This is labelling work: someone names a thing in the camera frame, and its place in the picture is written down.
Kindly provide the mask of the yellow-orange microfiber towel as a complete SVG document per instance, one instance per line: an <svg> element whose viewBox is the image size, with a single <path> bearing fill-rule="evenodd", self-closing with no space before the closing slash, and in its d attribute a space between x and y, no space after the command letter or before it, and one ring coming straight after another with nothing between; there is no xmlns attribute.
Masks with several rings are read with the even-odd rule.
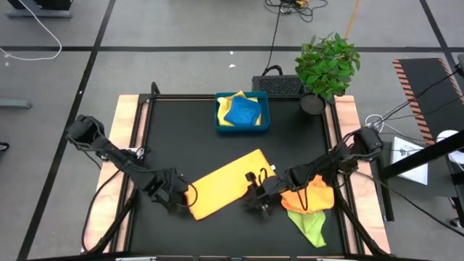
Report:
<svg viewBox="0 0 464 261"><path fill-rule="evenodd" d="M257 183L275 175L275 167L256 149L200 178L184 193L189 212L202 220L244 196L248 186L247 173L254 173Z"/></svg>

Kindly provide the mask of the black aluminium table frame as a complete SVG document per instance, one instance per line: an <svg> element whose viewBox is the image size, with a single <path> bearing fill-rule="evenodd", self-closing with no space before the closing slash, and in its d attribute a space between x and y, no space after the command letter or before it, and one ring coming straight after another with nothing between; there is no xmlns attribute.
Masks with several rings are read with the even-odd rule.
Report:
<svg viewBox="0 0 464 261"><path fill-rule="evenodd" d="M150 148L151 167L175 167L189 181L260 149L279 171L307 163L331 147L326 114L306 115L295 96L271 96L270 128L261 132L221 133L215 128L215 97L211 94L141 94L149 103L143 146ZM140 192L132 191L131 207L110 236L107 251L128 251L158 257L283 258L379 253L380 247L336 190L335 207L327 214L323 236L328 245L315 248L297 230L282 207L268 220L248 212L237 200L196 221L169 214Z"/></svg>

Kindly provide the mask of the black perforated metal box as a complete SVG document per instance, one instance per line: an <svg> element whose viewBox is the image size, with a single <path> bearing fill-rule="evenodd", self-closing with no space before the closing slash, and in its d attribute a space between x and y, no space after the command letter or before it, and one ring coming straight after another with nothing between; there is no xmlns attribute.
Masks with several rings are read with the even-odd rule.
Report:
<svg viewBox="0 0 464 261"><path fill-rule="evenodd" d="M269 95L302 95L304 86L295 75L261 75L252 78L253 91L265 91Z"/></svg>

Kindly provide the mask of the blue microfiber towel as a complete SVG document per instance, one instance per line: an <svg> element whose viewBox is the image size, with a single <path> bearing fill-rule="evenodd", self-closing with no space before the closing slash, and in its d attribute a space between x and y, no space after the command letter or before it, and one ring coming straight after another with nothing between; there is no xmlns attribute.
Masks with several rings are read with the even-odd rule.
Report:
<svg viewBox="0 0 464 261"><path fill-rule="evenodd" d="M224 120L235 126L256 126L260 124L261 114L262 107L258 101L236 96L232 98Z"/></svg>

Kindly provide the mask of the blue plastic bin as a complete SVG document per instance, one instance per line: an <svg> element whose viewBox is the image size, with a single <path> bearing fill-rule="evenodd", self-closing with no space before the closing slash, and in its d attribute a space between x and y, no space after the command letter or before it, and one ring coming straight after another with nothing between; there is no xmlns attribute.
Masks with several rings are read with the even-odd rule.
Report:
<svg viewBox="0 0 464 261"><path fill-rule="evenodd" d="M218 123L217 119L217 112L218 112L218 107L219 104L216 101L218 97L221 96L231 96L236 93L227 93L227 92L222 92L222 93L216 93L215 94L215 127L216 130L219 132L224 132L224 133L238 133L238 132L260 132L260 131L266 131L270 125L270 109L269 109L269 101L268 101L268 95L264 91L251 91L251 92L244 92L246 96L248 97L256 97L258 98L258 102L260 103L262 107L262 115L261 115L261 124L258 126L251 126L251 127L226 127L226 126L220 126Z"/></svg>

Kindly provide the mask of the black upright post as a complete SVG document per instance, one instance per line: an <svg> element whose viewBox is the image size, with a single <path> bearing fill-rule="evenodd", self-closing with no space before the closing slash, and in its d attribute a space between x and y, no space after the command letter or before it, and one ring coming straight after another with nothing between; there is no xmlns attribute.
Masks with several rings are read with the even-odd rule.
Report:
<svg viewBox="0 0 464 261"><path fill-rule="evenodd" d="M381 187L381 196L384 202L384 220L386 222L394 222L394 211L392 207L392 201L391 201L391 194L388 188L388 182L384 179L383 174L384 174L384 159L382 156L380 156L376 160L376 167L377 167L377 176L379 179L380 187Z"/></svg>

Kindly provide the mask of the white paper sheet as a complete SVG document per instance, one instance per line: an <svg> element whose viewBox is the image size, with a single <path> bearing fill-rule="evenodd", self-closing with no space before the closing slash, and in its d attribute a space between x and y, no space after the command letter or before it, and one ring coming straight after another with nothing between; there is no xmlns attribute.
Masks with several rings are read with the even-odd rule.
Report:
<svg viewBox="0 0 464 261"><path fill-rule="evenodd" d="M409 157L410 155L419 152L422 149L422 146L413 144L409 141L403 140L398 137L394 137L391 145L390 163L394 164L396 162L399 162L400 160L403 160ZM399 174L399 177L427 186L428 164L426 163L424 165L413 168L412 170L408 170L407 172L401 173Z"/></svg>

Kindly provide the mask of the grey floor bar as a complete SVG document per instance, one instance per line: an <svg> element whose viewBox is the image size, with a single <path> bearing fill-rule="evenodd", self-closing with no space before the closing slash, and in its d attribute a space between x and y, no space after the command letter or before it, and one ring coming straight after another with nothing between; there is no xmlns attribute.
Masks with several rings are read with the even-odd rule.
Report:
<svg viewBox="0 0 464 261"><path fill-rule="evenodd" d="M32 103L26 99L4 99L0 98L0 108L31 109Z"/></svg>

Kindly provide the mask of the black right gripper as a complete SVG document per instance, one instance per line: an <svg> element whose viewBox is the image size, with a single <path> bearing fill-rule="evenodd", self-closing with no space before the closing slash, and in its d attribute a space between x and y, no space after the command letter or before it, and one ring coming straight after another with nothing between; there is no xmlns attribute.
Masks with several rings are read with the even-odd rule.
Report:
<svg viewBox="0 0 464 261"><path fill-rule="evenodd" d="M277 175L262 181L253 173L246 174L249 181L246 191L246 210L258 214L261 220L268 220L273 213L273 202L287 188L287 183Z"/></svg>

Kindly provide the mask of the black slanted beam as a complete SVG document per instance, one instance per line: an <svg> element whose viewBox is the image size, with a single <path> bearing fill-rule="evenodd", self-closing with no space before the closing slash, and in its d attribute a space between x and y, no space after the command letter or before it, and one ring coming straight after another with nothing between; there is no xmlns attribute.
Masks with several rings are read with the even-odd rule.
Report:
<svg viewBox="0 0 464 261"><path fill-rule="evenodd" d="M389 179L394 176L403 174L413 168L419 167L430 161L443 157L451 152L457 151L464 147L464 130L460 130L456 134L441 140L434 145L428 146L409 157L406 157L399 162L385 167L380 176L383 179Z"/></svg>

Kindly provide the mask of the white round object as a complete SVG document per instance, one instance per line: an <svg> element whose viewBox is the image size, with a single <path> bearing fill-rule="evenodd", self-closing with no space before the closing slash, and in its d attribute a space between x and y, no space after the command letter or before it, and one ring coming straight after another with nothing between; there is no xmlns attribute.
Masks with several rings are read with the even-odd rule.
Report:
<svg viewBox="0 0 464 261"><path fill-rule="evenodd" d="M436 142L440 142L449 138L457 133L456 130L444 130L436 138ZM449 159L459 165L464 165L464 147L448 154Z"/></svg>

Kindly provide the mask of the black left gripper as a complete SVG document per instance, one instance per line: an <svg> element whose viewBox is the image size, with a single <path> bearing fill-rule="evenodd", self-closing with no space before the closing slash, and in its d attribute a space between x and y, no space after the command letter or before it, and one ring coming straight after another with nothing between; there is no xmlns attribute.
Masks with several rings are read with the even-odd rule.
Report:
<svg viewBox="0 0 464 261"><path fill-rule="evenodd" d="M159 169L154 176L150 201L161 204L169 214L186 214L189 208L185 195L189 189L186 179L175 168Z"/></svg>

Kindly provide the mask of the black mat with striped edges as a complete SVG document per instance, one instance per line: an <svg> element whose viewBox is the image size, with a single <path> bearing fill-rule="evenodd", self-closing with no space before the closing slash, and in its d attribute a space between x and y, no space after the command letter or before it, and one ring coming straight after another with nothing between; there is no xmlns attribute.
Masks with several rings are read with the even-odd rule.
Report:
<svg viewBox="0 0 464 261"><path fill-rule="evenodd" d="M440 58L392 61L425 144L442 131L464 130L464 92Z"/></svg>

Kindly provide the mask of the green potted plant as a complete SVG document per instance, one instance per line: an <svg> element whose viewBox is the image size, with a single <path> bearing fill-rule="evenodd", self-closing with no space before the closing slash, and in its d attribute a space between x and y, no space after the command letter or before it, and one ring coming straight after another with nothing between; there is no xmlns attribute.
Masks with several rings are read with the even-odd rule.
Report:
<svg viewBox="0 0 464 261"><path fill-rule="evenodd" d="M296 76L304 89L300 108L308 115L320 115L330 99L345 95L360 70L360 54L354 44L338 33L330 33L303 44L296 63Z"/></svg>

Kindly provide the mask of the pale yellow microfiber towel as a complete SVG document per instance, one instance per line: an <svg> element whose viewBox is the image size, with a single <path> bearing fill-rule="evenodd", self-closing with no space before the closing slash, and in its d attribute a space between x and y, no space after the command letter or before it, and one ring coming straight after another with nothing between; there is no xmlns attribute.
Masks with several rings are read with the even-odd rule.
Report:
<svg viewBox="0 0 464 261"><path fill-rule="evenodd" d="M218 97L216 99L216 101L219 104L219 107L217 109L217 121L218 121L220 126L226 126L226 127L235 126L235 125L232 125L229 122L225 121L224 116L230 109L232 98L236 97L236 96L245 97L245 98L248 98L250 100L254 100L254 101L258 102L258 98L256 98L256 97L248 97L248 96L245 95L245 93L243 91L240 91L240 92L238 92L238 93L236 93L234 95L231 95L231 96Z"/></svg>

